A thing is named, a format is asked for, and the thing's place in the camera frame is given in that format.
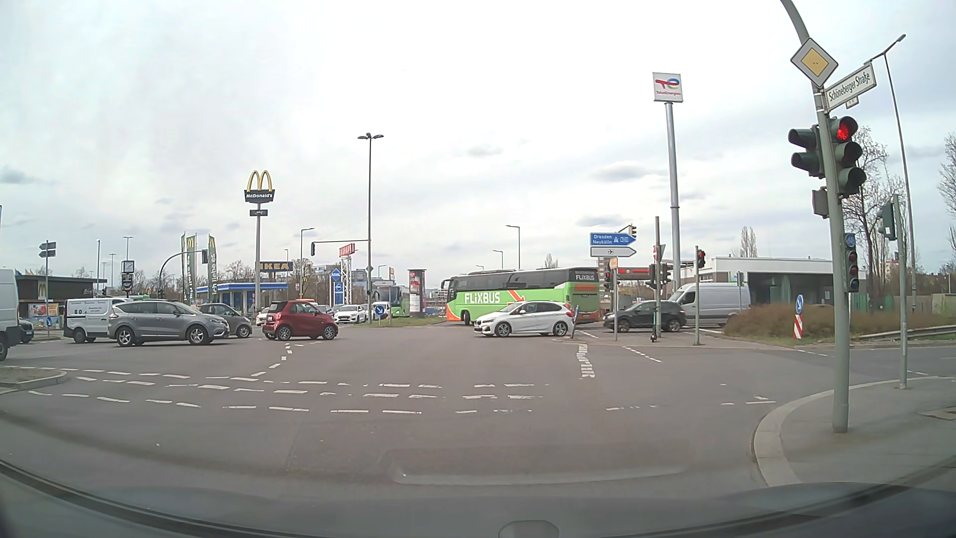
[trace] grass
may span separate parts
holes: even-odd
[[[440,322],[443,322],[445,318],[439,316],[426,316],[424,318],[393,318],[392,325],[388,324],[388,320],[381,320],[382,327],[388,326],[422,326],[422,325],[433,325]],[[371,324],[361,324],[356,326],[371,326],[378,327],[379,322],[374,321]]]
[[[727,336],[758,340],[786,340],[793,338],[793,306],[791,304],[761,304],[733,316],[724,327]],[[956,320],[938,314],[911,314],[909,328],[935,325],[954,325]],[[857,312],[850,317],[850,334],[863,335],[900,330],[897,312]],[[811,304],[803,309],[803,340],[801,344],[832,341],[834,336],[834,309],[823,304]]]

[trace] traffic light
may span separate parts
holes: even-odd
[[[859,266],[857,265],[857,237],[853,234],[847,234],[844,241],[846,252],[846,291],[857,293],[859,291]]]
[[[857,168],[857,159],[863,155],[863,148],[852,140],[857,129],[857,121],[849,116],[830,119],[830,141],[834,147],[837,192],[843,197],[859,194],[860,186],[866,181],[866,172],[862,168]]]
[[[880,208],[880,219],[882,219],[880,233],[885,235],[887,240],[895,241],[896,219],[893,217],[893,202],[886,202],[886,204]]]
[[[795,168],[807,170],[807,175],[811,177],[824,177],[819,127],[814,125],[809,129],[791,129],[787,140],[806,149],[791,155],[790,164]]]

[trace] white van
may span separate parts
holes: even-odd
[[[687,313],[687,324],[697,316],[694,284],[684,284],[670,296]],[[701,282],[701,325],[724,326],[730,316],[750,308],[750,288],[735,282]]]
[[[67,299],[63,336],[73,338],[77,344],[93,342],[97,337],[106,338],[107,316],[114,304],[127,303],[125,297],[93,297],[91,299]]]
[[[7,358],[11,346],[20,343],[19,307],[16,275],[12,269],[0,269],[0,361]]]

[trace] blue direction sign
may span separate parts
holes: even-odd
[[[616,234],[612,232],[591,232],[591,246],[619,247],[636,241],[630,234]]]
[[[345,284],[342,282],[333,282],[332,287],[333,303],[345,303]]]

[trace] road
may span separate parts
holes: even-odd
[[[156,489],[689,499],[764,487],[754,428],[776,406],[831,389],[830,357],[691,341],[665,333],[652,345],[632,332],[615,342],[599,327],[573,341],[484,338],[439,324],[288,343],[256,332],[203,347],[36,342],[5,366],[70,380],[0,396],[0,450],[52,480],[132,504],[148,489],[151,507],[197,517],[209,507]],[[854,350],[853,383],[895,377],[897,353]],[[956,374],[954,347],[910,354],[914,375]]]

